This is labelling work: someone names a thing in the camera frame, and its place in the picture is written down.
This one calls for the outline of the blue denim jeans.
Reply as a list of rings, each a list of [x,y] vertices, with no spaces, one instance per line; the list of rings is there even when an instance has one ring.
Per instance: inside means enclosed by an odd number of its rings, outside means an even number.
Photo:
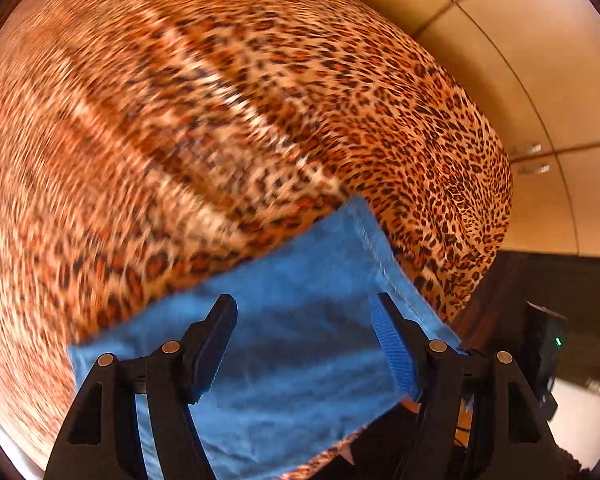
[[[237,324],[193,421],[218,478],[274,479],[402,399],[370,319],[383,292],[429,338],[460,345],[401,270],[366,201],[353,197],[274,252],[159,300],[68,355],[83,382],[101,354],[147,356],[232,296]]]

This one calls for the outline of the beige wooden wardrobe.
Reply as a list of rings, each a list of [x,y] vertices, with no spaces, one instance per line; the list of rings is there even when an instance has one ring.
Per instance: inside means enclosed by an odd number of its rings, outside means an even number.
[[[362,0],[424,46],[500,135],[508,250],[600,257],[600,10],[592,0]]]

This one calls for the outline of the leopard print bedspread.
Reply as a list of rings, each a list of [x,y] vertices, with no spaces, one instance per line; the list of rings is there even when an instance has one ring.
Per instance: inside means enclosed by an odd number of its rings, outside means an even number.
[[[513,177],[466,91],[358,0],[21,0],[0,30],[0,424],[45,466],[67,348],[360,194],[444,322]]]

